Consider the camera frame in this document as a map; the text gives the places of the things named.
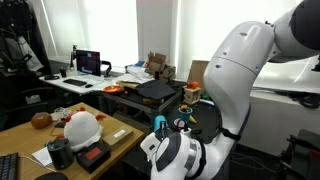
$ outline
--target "office chair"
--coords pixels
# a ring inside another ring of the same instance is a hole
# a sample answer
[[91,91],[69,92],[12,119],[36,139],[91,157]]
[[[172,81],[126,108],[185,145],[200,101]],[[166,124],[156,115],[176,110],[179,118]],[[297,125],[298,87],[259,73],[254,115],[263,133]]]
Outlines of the office chair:
[[51,87],[39,87],[19,92],[16,85],[0,73],[0,131],[31,120],[36,112],[49,112],[48,102],[27,104],[25,96],[38,94],[41,100],[47,100],[46,94]]

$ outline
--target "floor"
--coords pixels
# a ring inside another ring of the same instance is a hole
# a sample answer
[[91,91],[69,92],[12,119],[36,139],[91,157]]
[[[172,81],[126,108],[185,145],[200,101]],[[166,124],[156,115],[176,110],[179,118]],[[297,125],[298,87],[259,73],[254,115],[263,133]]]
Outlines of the floor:
[[[131,120],[121,114],[116,113],[114,117],[146,133],[150,130],[149,126]],[[229,180],[270,180],[274,175],[274,171],[277,170],[278,162],[279,161],[276,156],[239,144],[236,146],[235,151],[231,156]],[[118,163],[111,170],[105,173],[101,179],[127,179],[123,172],[123,164]]]

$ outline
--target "robotic hand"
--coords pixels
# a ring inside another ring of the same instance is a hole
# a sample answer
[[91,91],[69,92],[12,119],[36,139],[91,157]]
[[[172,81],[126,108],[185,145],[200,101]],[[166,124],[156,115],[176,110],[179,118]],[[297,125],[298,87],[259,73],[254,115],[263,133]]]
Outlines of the robotic hand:
[[159,141],[152,133],[141,143],[152,161],[151,179],[216,177],[245,126],[252,85],[262,67],[320,54],[320,2],[305,0],[274,24],[245,22],[220,45],[204,73],[204,84],[219,107],[222,125],[209,144],[173,133]]

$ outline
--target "monitor screen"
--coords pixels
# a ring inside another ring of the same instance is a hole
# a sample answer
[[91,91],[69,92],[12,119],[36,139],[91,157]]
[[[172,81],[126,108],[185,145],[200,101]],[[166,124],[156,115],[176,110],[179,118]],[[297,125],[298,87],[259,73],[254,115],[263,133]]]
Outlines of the monitor screen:
[[78,71],[95,76],[101,76],[99,52],[76,50],[76,59]]

